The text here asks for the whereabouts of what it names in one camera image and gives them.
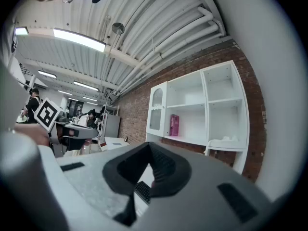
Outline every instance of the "white cabinet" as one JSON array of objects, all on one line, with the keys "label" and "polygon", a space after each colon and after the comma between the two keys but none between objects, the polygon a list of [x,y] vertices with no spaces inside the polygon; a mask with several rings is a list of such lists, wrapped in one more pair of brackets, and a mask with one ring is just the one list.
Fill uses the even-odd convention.
[{"label": "white cabinet", "polygon": [[[178,136],[169,135],[171,115],[180,117]],[[234,151],[237,155],[233,168],[242,173],[248,149],[249,114],[234,62],[207,67],[153,87],[146,132],[205,145],[205,155],[210,150]]]}]

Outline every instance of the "brick wall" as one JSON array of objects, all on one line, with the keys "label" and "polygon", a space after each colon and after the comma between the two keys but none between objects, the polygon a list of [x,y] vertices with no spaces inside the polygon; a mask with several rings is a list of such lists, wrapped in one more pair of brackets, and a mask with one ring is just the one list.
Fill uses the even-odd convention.
[{"label": "brick wall", "polygon": [[[119,137],[124,138],[128,136],[128,142],[131,144],[145,141],[146,122],[152,87],[196,70],[229,60],[234,61],[242,78],[250,117],[248,155],[243,175],[253,182],[256,181],[265,150],[266,131],[264,125],[266,124],[266,113],[261,89],[255,73],[244,53],[234,40],[223,42],[186,57],[150,77],[124,96],[121,96],[115,103],[116,105],[120,105],[119,114],[121,116],[121,122]],[[202,153],[205,150],[205,146],[182,143],[165,138],[162,139],[162,142],[198,153]],[[232,166],[235,159],[234,152],[211,150],[210,156],[230,166]]]}]

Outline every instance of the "pink box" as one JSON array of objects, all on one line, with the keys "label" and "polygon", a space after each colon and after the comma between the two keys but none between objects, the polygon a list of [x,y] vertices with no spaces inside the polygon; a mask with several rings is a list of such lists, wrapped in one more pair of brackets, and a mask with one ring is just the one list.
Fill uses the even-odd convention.
[{"label": "pink box", "polygon": [[170,136],[179,135],[179,124],[180,124],[180,117],[178,115],[171,115]]}]

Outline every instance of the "ceiling light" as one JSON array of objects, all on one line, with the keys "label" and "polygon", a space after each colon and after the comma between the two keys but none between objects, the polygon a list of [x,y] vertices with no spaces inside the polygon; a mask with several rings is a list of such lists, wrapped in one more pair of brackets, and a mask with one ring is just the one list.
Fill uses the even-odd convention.
[{"label": "ceiling light", "polygon": [[91,86],[88,86],[88,85],[79,83],[79,82],[77,82],[77,81],[74,81],[74,84],[79,85],[79,86],[82,86],[82,87],[85,87],[85,88],[89,88],[89,89],[92,89],[92,90],[95,90],[95,91],[98,91],[98,89],[95,88],[95,87],[91,87]]},{"label": "ceiling light", "polygon": [[[90,102],[87,102],[87,103],[90,103]],[[90,104],[97,105],[97,103],[90,103]]]},{"label": "ceiling light", "polygon": [[65,91],[61,91],[61,90],[59,90],[59,92],[62,92],[62,93],[65,93],[65,94],[71,95],[71,93],[68,93],[68,92],[65,92]]},{"label": "ceiling light", "polygon": [[92,101],[98,102],[98,100],[96,100],[96,99],[87,98],[87,97],[83,97],[83,98],[90,99],[90,100],[92,100]]},{"label": "ceiling light", "polygon": [[17,27],[15,28],[15,34],[16,35],[28,35],[28,29],[24,26],[24,27]]},{"label": "ceiling light", "polygon": [[57,78],[57,76],[56,75],[53,75],[53,74],[50,74],[50,73],[46,73],[46,72],[44,72],[44,71],[38,71],[41,75],[45,75],[45,76],[48,76],[48,77],[51,77],[51,78]]},{"label": "ceiling light", "polygon": [[56,38],[65,39],[68,41],[72,41],[77,44],[82,44],[87,47],[93,48],[97,51],[104,52],[105,43],[102,43],[96,39],[89,38],[87,36],[77,34],[71,31],[62,30],[62,29],[54,29],[53,34]]}]

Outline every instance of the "cabinet glass door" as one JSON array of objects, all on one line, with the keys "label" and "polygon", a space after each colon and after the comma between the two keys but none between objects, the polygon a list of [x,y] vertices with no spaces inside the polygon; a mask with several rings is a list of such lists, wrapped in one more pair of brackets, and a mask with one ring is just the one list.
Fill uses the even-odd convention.
[{"label": "cabinet glass door", "polygon": [[166,115],[167,82],[151,89],[150,105],[147,120],[147,133],[157,136],[164,135],[164,121]]}]

